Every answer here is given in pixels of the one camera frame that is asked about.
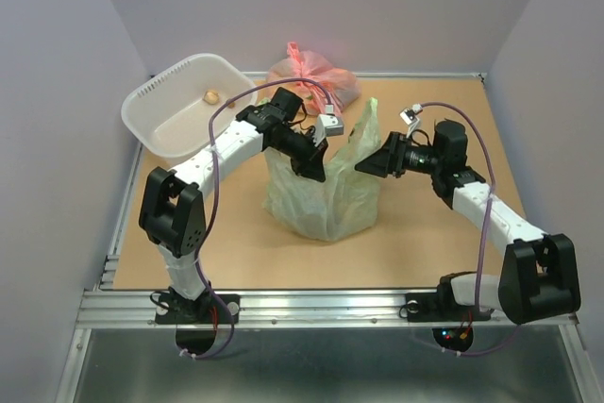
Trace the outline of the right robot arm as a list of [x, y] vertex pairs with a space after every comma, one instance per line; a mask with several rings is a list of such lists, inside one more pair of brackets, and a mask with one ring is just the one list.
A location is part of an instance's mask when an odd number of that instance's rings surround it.
[[426, 174], [445, 204], [479, 229], [482, 243], [503, 256], [499, 276], [477, 272], [441, 278], [435, 310], [455, 318], [467, 307], [502, 311], [516, 325], [577, 311], [581, 304], [575, 247], [564, 234], [548, 234], [523, 219], [499, 199], [484, 177], [467, 165], [462, 124], [444, 120], [434, 127], [433, 141], [418, 145], [398, 133], [355, 169], [372, 176]]

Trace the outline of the white plastic basket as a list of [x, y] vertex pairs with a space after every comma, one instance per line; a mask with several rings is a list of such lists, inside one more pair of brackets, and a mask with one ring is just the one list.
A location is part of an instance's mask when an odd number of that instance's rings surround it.
[[[177, 164], [208, 145], [211, 115], [254, 86], [226, 59], [210, 53], [192, 55], [135, 89], [123, 102], [122, 120], [151, 154]], [[220, 93], [216, 105], [203, 101], [210, 89]]]

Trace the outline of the green plastic bag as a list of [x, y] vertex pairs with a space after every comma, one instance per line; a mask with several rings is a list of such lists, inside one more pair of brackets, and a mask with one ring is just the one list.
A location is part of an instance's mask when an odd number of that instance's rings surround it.
[[368, 99], [347, 143], [326, 162], [326, 180], [296, 176], [285, 155], [264, 153], [269, 172], [264, 208], [282, 225], [314, 240], [337, 242], [372, 227], [380, 183], [355, 165], [380, 148], [378, 100]]

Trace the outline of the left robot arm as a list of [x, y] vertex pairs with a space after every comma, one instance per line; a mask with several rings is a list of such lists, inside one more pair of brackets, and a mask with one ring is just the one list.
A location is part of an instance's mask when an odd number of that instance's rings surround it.
[[199, 323], [217, 319], [218, 302], [203, 275], [200, 249], [216, 219], [205, 213], [208, 198], [219, 198], [221, 181], [246, 161], [272, 148], [289, 158], [294, 173], [323, 182], [327, 136], [342, 132], [336, 109], [327, 105], [308, 130], [296, 129], [303, 100], [284, 88], [261, 105], [248, 105], [226, 129], [209, 134], [209, 144], [196, 155], [147, 177], [139, 226], [158, 247], [171, 284], [152, 297], [162, 323]]

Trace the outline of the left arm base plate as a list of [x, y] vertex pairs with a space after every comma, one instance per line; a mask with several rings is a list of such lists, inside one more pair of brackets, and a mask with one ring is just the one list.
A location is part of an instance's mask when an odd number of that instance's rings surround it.
[[149, 296], [155, 306], [157, 325], [222, 325], [237, 323], [239, 314], [224, 309], [208, 292], [190, 300], [170, 292], [153, 292]]

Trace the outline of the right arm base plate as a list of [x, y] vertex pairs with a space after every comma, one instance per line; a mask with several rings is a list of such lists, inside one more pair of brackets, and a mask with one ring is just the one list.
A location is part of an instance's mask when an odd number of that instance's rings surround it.
[[462, 306], [451, 295], [438, 293], [408, 293], [399, 309], [399, 316], [411, 323], [488, 321], [489, 311], [479, 312], [471, 306]]

